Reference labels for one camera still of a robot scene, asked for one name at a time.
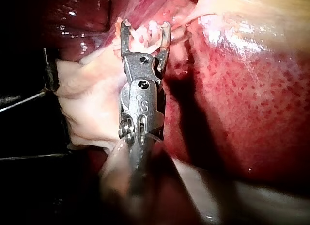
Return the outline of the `right arm instrument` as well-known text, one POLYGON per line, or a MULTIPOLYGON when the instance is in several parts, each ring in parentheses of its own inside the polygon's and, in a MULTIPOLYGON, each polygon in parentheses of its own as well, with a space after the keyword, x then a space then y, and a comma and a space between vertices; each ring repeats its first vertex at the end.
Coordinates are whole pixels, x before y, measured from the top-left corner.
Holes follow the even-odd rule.
POLYGON ((119 137, 150 133, 164 140, 166 96, 154 57, 126 53, 122 59, 127 83, 120 92, 119 137))

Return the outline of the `right arm instrument jaw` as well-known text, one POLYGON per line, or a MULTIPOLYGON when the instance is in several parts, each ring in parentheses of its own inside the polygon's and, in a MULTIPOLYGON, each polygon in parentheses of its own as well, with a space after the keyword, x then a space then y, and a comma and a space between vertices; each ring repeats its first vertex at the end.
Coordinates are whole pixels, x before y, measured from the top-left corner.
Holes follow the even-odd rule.
POLYGON ((131 24, 125 19, 121 22, 120 38, 121 38, 121 57, 133 54, 129 49, 129 36, 131 34, 131 24))
POLYGON ((169 22, 164 21, 160 28, 162 29, 162 39, 160 51, 156 56, 156 58, 158 59, 157 70, 158 72, 164 72, 171 46, 171 25, 169 22))

